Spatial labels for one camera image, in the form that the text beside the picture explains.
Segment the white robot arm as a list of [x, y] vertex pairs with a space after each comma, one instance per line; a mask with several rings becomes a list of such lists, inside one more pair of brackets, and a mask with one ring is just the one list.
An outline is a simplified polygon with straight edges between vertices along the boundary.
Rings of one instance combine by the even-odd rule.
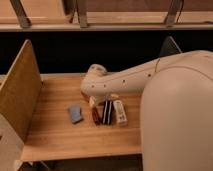
[[94, 64], [81, 91], [141, 94], [143, 171], [213, 171], [213, 52], [158, 57], [115, 74]]

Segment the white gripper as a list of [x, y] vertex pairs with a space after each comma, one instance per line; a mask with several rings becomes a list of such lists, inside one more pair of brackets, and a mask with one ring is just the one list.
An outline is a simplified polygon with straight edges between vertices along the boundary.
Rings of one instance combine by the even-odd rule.
[[89, 106], [90, 107], [96, 107], [99, 104], [103, 103], [107, 100], [117, 100], [119, 96], [117, 94], [110, 94], [110, 95], [104, 95], [104, 96], [90, 96], [89, 97]]

